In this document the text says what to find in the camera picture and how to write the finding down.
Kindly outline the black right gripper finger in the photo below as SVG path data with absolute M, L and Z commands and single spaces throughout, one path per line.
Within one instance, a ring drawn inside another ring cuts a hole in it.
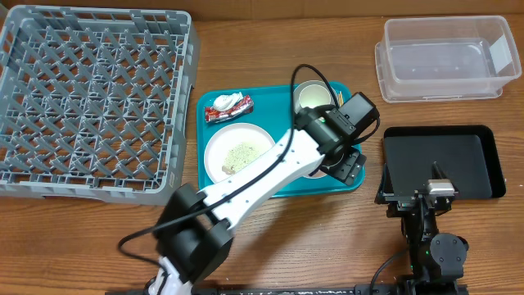
M 448 179 L 445 172 L 441 169 L 439 164 L 434 161 L 431 165 L 431 178 L 432 179 Z
M 386 196 L 390 196 L 393 194 L 394 194 L 394 189 L 392 187 L 390 172 L 388 170 L 387 164 L 385 164 L 382 170 L 381 183 L 379 184 L 379 187 L 378 187 L 378 196 L 386 197 Z

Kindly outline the grey plastic dishwasher rack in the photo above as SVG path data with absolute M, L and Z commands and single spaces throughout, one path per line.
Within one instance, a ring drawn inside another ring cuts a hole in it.
M 1 194 L 166 204 L 200 46 L 185 11 L 13 7 L 1 31 Z

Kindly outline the white cup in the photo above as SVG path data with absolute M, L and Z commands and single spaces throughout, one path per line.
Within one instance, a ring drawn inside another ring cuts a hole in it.
M 300 91 L 299 104 L 302 108 L 330 105 L 331 94 L 324 86 L 318 84 L 307 85 Z

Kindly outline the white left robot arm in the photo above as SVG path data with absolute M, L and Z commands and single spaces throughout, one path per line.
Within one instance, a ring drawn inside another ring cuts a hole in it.
M 375 107 L 304 108 L 267 152 L 227 179 L 171 195 L 152 233 L 160 269 L 149 294 L 189 294 L 228 257 L 236 228 L 281 188 L 316 170 L 351 186 L 365 157 L 363 131 L 378 125 Z

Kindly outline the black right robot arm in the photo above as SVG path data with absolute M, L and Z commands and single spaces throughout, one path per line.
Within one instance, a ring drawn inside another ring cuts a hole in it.
M 371 294 L 465 295 L 468 287 L 457 280 L 463 277 L 463 264 L 469 245 L 466 239 L 438 230 L 436 217 L 451 210 L 458 189 L 437 163 L 431 167 L 431 178 L 410 195 L 396 195 L 387 167 L 375 198 L 376 204 L 387 204 L 386 216 L 401 219 L 401 232 L 407 248 L 384 262 L 369 285 Z M 393 260 L 409 254 L 410 275 L 400 276 L 390 287 L 377 287 L 377 277 Z

